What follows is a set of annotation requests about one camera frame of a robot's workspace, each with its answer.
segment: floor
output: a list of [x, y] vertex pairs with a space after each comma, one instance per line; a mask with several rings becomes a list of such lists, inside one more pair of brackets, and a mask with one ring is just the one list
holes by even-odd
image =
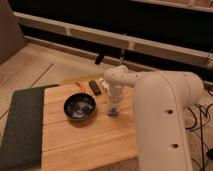
[[[0, 65], [1, 137], [7, 120], [10, 100], [15, 90], [55, 83], [60, 84], [62, 80], [101, 74], [109, 67], [112, 66], [104, 63], [97, 66], [92, 60], [29, 43], [7, 62]], [[199, 103], [206, 106], [213, 103], [213, 98], [205, 92]], [[192, 107], [192, 110], [198, 115], [199, 111], [196, 107]], [[193, 117], [190, 113], [185, 112], [184, 116], [186, 126], [191, 125]], [[209, 148], [213, 147], [212, 132], [213, 120], [204, 128], [204, 140]], [[188, 132], [187, 135], [192, 158], [201, 163], [200, 139], [195, 133]], [[195, 171], [199, 170], [199, 166], [195, 162], [193, 162], [193, 168]], [[213, 170], [212, 161], [208, 162], [206, 170]]]

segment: wooden cutting board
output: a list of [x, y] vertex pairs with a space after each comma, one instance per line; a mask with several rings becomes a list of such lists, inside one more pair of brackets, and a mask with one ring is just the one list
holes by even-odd
[[76, 84], [48, 88], [45, 91], [42, 170], [94, 170], [136, 158], [136, 142], [132, 114], [132, 89], [124, 88], [117, 117], [109, 117], [108, 97], [102, 92], [94, 96], [83, 82], [86, 92], [96, 101], [93, 118], [82, 122], [68, 120], [63, 111], [65, 100], [80, 92]]

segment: wooden surface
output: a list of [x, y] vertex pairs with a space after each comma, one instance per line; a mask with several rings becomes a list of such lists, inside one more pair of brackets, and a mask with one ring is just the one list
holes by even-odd
[[118, 117], [108, 117], [108, 98], [102, 93], [93, 96], [95, 117], [79, 123], [70, 122], [63, 112], [64, 101], [76, 92], [75, 84], [45, 91], [42, 170], [92, 170], [135, 158], [132, 89], [125, 88]]

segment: dark gray mat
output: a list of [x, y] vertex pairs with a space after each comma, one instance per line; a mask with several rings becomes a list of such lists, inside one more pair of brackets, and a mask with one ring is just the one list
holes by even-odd
[[0, 148], [0, 170], [41, 162], [43, 99], [45, 86], [13, 94]]

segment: black bowl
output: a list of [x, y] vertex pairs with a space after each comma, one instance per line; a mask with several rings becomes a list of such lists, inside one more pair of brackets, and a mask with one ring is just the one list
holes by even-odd
[[64, 112], [71, 120], [89, 119], [95, 113], [96, 103], [92, 96], [77, 93], [70, 96], [64, 103]]

